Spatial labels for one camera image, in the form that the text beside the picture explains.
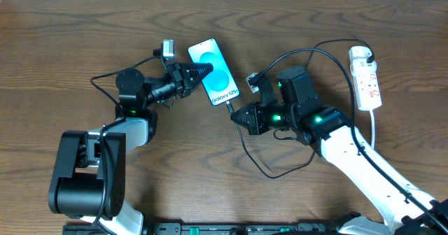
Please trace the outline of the white power strip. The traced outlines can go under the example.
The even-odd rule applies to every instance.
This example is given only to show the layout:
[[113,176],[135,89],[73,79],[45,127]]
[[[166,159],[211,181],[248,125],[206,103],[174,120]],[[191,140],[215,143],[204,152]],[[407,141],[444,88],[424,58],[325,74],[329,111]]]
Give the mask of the white power strip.
[[352,68],[357,107],[360,111],[373,111],[382,105],[377,74],[375,71]]

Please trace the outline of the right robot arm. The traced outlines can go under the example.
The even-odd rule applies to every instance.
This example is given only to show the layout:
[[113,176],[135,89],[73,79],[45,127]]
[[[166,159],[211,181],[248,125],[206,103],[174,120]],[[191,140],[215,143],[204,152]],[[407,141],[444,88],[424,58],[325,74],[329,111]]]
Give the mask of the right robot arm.
[[336,166],[369,199],[392,234],[446,234],[447,202],[439,202],[400,175],[372,146],[348,118],[335,107],[324,106],[311,77],[302,66],[277,74],[282,101],[264,73],[246,81],[260,94],[231,114],[250,135],[271,129],[291,130],[297,141]]

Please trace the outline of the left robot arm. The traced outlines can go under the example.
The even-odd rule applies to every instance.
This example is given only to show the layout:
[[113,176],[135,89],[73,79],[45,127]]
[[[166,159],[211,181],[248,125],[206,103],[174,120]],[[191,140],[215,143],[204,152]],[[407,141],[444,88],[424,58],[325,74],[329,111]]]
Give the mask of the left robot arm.
[[158,115],[149,106],[189,96],[213,67],[174,62],[164,69],[160,78],[146,78],[134,67],[116,71],[115,120],[62,134],[48,193],[53,213],[89,222],[105,234],[150,232],[143,213],[125,201],[126,156],[155,135]]

